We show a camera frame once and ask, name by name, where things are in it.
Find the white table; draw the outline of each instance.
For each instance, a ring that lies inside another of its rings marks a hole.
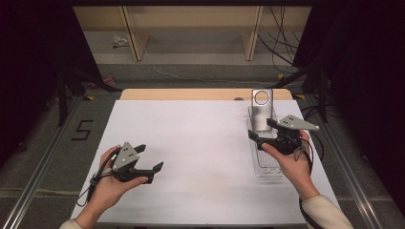
[[[146,144],[137,168],[164,161],[152,184],[129,191],[99,223],[149,226],[275,226],[305,221],[284,178],[256,177],[247,137],[250,101],[119,100],[111,113],[83,192],[111,146]],[[302,117],[293,100],[274,101],[278,118]],[[312,178],[336,205],[317,154]],[[76,206],[75,218],[81,208]]]

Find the person's right hand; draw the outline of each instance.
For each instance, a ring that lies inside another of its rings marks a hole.
[[[300,131],[300,135],[302,139],[309,142],[309,135],[307,133]],[[264,143],[262,148],[277,160],[284,175],[294,185],[302,200],[319,195],[310,178],[309,162],[306,156],[301,155],[298,159],[295,158],[294,154],[285,156],[267,143]]]

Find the person's left hand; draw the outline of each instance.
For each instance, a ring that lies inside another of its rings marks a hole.
[[[101,156],[100,167],[110,153],[119,146],[112,147]],[[104,168],[111,168],[113,161],[110,159]],[[75,222],[82,228],[94,228],[99,217],[105,210],[116,205],[119,199],[128,190],[148,181],[147,177],[137,177],[127,182],[121,182],[114,176],[103,177],[93,192],[92,198],[75,219]]]
[[[119,148],[119,146],[112,147],[101,156],[100,166],[102,166],[102,163],[108,155],[117,148]],[[104,168],[111,168],[112,165],[113,161],[110,159]],[[114,176],[104,177],[96,186],[90,202],[94,201],[100,208],[107,210],[114,206],[128,190],[145,183],[147,180],[147,177],[137,177],[127,182],[121,182]]]

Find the metal rail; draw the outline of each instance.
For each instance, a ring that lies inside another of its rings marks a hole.
[[[310,106],[316,106],[317,103],[313,95],[307,96],[308,102]],[[316,118],[318,119],[319,126],[325,137],[328,140],[328,143],[331,146],[331,152],[334,154],[337,162],[337,166],[340,169],[343,179],[345,179],[346,184],[348,185],[349,191],[352,194],[352,197],[357,204],[358,210],[362,215],[366,225],[368,228],[383,228],[381,225],[380,220],[378,219],[375,210],[373,209],[372,204],[370,203],[369,199],[367,198],[366,193],[361,188],[360,183],[358,182],[357,178],[352,171],[351,166],[349,165],[348,161],[345,158],[345,155],[342,149],[339,147],[338,141],[333,135],[333,132],[330,129],[328,123],[325,123],[319,114],[316,114]]]
[[[58,126],[55,133],[53,134],[53,138],[50,144],[47,147],[44,155],[41,157],[38,165],[35,168],[35,171],[32,173],[32,176],[24,188],[20,198],[14,204],[10,214],[6,220],[6,223],[3,225],[3,229],[13,229],[18,228],[21,220],[23,219],[25,213],[27,212],[33,196],[35,195],[36,189],[38,188],[40,182],[42,181],[43,177],[45,176],[49,165],[51,163],[53,153],[56,151],[57,147],[59,146],[60,139],[62,138],[63,134],[65,133],[66,127],[69,124],[75,110],[77,109],[78,105],[80,104],[81,99],[79,97],[75,97],[73,99],[73,103],[71,105],[72,111],[67,116],[66,121],[62,126]]]

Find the cable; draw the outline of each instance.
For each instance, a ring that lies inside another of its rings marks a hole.
[[[325,106],[326,107],[334,107],[333,104],[325,104]],[[306,113],[306,115],[304,117],[304,120],[308,120],[310,116],[312,116],[312,115],[316,114],[317,112],[319,112],[319,106],[315,105],[315,106],[309,106],[309,107],[301,109],[301,113],[308,110],[308,109],[310,109],[310,110]],[[326,111],[336,111],[336,110],[335,109],[329,109],[329,110],[326,110]],[[330,114],[330,113],[327,113],[327,114],[330,115],[330,116],[336,117],[336,118],[342,118],[342,116],[338,116],[338,115],[334,115],[334,114]]]
[[[96,188],[96,185],[98,185],[99,181],[107,176],[102,176],[102,171],[104,170],[104,167],[107,165],[108,161],[113,158],[113,156],[115,156],[119,151],[120,151],[120,147],[116,148],[112,153],[110,153],[107,158],[103,161],[102,165],[98,168],[98,171],[96,173],[95,176],[92,177],[92,179],[90,180],[90,185],[89,187],[86,189],[86,191],[84,191],[82,194],[79,195],[78,199],[77,199],[77,206],[79,207],[84,207],[90,200],[90,198],[92,197],[93,191]],[[84,196],[84,194],[87,193],[87,198],[84,201],[83,204],[78,203],[78,201]]]
[[[292,33],[295,36],[295,39],[297,39],[298,43],[300,43],[300,39],[298,39],[297,35],[295,34],[295,32]]]
[[[259,39],[262,41],[262,43],[266,46],[266,48],[268,48],[269,51],[271,51],[273,54],[277,55],[278,57],[280,57],[281,59],[283,59],[284,61],[286,61],[286,62],[289,63],[290,65],[293,65],[291,61],[285,59],[281,54],[279,54],[279,53],[276,52],[274,49],[272,49],[268,44],[266,44],[266,42],[262,39],[262,37],[260,36],[260,34],[257,34],[257,36],[258,36]]]
[[[312,150],[312,146],[310,146],[310,149],[311,149],[311,152],[312,152],[312,154],[311,154],[312,155],[312,161],[310,161],[308,153],[306,151],[304,151],[304,155],[307,158],[307,161],[309,162],[309,175],[311,175],[311,173],[312,173],[312,166],[313,166],[313,150]],[[304,219],[307,221],[307,223],[309,225],[311,225],[313,228],[322,228],[307,214],[306,211],[304,211],[303,201],[301,200],[301,198],[299,198],[299,200],[298,200],[298,205],[300,206],[300,211],[301,211]]]
[[[288,40],[286,39],[286,35],[285,35],[285,33],[284,33],[284,15],[285,15],[285,12],[286,12],[286,7],[282,6],[282,7],[280,8],[280,14],[281,14],[281,15],[280,15],[280,17],[281,17],[281,23],[280,23],[280,24],[278,23],[278,20],[277,20],[277,18],[276,18],[276,16],[275,16],[274,11],[273,11],[273,9],[272,9],[271,6],[270,6],[270,11],[271,11],[271,14],[273,15],[273,18],[274,18],[275,22],[276,22],[277,28],[279,29],[279,34],[277,35],[277,41],[278,41],[279,35],[282,34],[282,35],[283,35],[284,42],[289,45],[289,42],[288,42]],[[290,53],[289,53],[289,51],[288,51],[288,46],[287,46],[287,45],[286,45],[286,51],[287,51],[287,53],[288,53],[288,55],[289,55],[289,58],[291,58],[291,60],[293,60],[293,58],[291,57],[291,55],[290,55]]]
[[[305,140],[303,138],[301,138],[301,140],[307,142],[307,144],[309,145],[309,148],[310,148],[310,155],[311,155],[312,158],[309,157],[307,149],[305,151],[303,151],[303,152],[304,152],[304,155],[307,157],[307,161],[309,163],[309,174],[311,174],[312,173],[312,166],[313,166],[313,149],[312,149],[312,146],[310,145],[309,141],[307,141],[307,140]]]
[[[274,43],[273,50],[276,49],[277,41],[278,41],[279,36],[280,36],[280,32],[277,34],[277,39],[276,39],[276,42]],[[283,70],[280,70],[279,68],[277,68],[277,65],[274,63],[274,54],[271,55],[271,62],[273,64],[274,68],[276,68],[276,70],[278,70],[279,72],[281,72],[281,73],[290,73],[290,72],[286,72],[286,71],[283,71]]]
[[[267,32],[267,34],[268,34],[269,37],[271,37],[271,39],[276,41],[276,38],[274,38],[274,36],[272,36],[269,31]],[[298,47],[296,47],[296,46],[293,46],[293,45],[290,45],[290,44],[287,44],[287,43],[284,43],[284,42],[281,42],[281,41],[277,41],[277,42],[280,43],[280,44],[283,44],[283,45],[288,45],[288,46],[290,46],[290,47],[292,47],[294,49],[298,49]]]
[[[139,36],[137,33],[135,33],[140,45],[142,46],[143,51],[145,52],[146,56],[149,59],[152,59],[149,55],[149,52],[146,50],[145,46],[143,46]],[[152,64],[154,70],[161,74],[161,75],[168,75],[174,78],[178,78],[181,80],[197,80],[197,81],[201,81],[201,82],[224,82],[224,83],[241,83],[241,84],[261,84],[261,85],[268,85],[269,83],[265,83],[265,82],[257,82],[257,81],[235,81],[235,80],[224,80],[224,79],[201,79],[201,78],[187,78],[187,77],[180,77],[171,73],[162,73],[161,71],[158,70],[158,68],[156,67],[155,64]]]
[[[316,45],[314,45],[314,46],[312,47],[312,49],[311,49],[310,51],[308,51],[307,58],[306,58],[307,62],[310,62],[310,59],[311,59],[311,58],[315,58],[315,56],[316,56],[316,54],[317,54],[317,52],[315,52],[315,51],[317,51],[318,48],[319,48],[321,45],[322,45],[322,41],[319,41],[318,43],[316,43]]]
[[[316,135],[314,132],[311,132],[315,138],[318,140],[319,144],[321,145],[321,155],[319,156],[319,159],[322,161],[324,159],[324,155],[325,155],[325,147],[324,144],[321,141],[321,138],[319,138],[318,135]]]
[[[304,81],[298,81],[298,82],[295,82],[295,83],[289,83],[288,85],[289,86],[291,86],[291,85],[297,85],[297,84],[301,84],[301,83],[304,83],[305,82],[305,80]]]

